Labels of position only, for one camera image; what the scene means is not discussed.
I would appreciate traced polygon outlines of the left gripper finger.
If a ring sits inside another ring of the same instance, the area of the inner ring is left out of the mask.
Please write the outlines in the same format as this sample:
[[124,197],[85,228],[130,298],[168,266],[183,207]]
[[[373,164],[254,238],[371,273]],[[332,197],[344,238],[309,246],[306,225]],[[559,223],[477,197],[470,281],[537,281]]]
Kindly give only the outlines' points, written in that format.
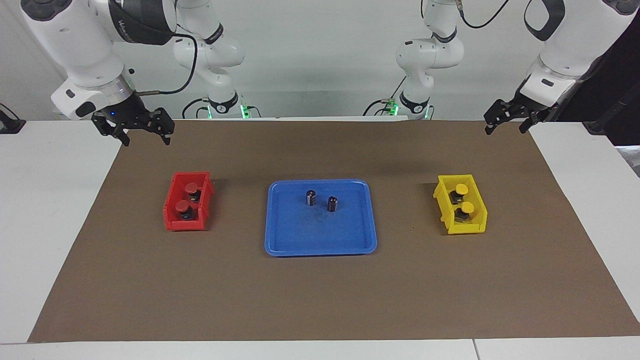
[[496,128],[504,123],[510,122],[518,115],[518,104],[503,99],[498,99],[484,113],[484,131],[490,136]]
[[539,114],[543,112],[541,110],[537,111],[529,111],[522,110],[519,112],[519,117],[522,118],[522,122],[518,127],[518,130],[521,134],[526,134],[528,130],[530,130],[534,125],[540,122]]

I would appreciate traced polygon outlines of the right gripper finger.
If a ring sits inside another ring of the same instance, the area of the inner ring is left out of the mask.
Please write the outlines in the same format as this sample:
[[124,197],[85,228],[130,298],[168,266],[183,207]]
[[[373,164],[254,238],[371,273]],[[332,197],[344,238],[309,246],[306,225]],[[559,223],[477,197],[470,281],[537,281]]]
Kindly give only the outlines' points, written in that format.
[[123,146],[130,146],[130,137],[123,128],[119,125],[112,125],[102,112],[94,112],[91,116],[91,122],[102,136],[113,137],[119,140]]
[[174,134],[175,123],[166,109],[159,107],[147,112],[146,131],[160,136],[163,144],[169,146]]

